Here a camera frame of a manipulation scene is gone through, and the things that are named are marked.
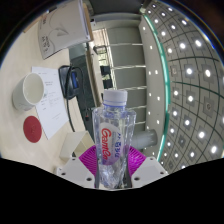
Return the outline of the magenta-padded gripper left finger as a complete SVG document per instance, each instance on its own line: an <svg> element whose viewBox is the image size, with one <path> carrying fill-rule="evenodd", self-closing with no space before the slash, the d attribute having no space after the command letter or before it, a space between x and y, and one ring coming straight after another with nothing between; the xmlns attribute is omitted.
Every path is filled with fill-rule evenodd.
<svg viewBox="0 0 224 224"><path fill-rule="evenodd" d="M81 187L94 188L97 175L96 147L90 147L79 157L70 158L62 168L56 169L56 175Z"/></svg>

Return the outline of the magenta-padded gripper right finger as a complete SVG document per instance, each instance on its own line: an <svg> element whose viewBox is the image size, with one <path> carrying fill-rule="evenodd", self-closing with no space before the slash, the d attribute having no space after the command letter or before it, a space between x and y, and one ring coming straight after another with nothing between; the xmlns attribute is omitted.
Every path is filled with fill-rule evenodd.
<svg viewBox="0 0 224 224"><path fill-rule="evenodd" d="M155 157L146 157L131 147L128 154L127 184L131 188L140 188L168 175Z"/></svg>

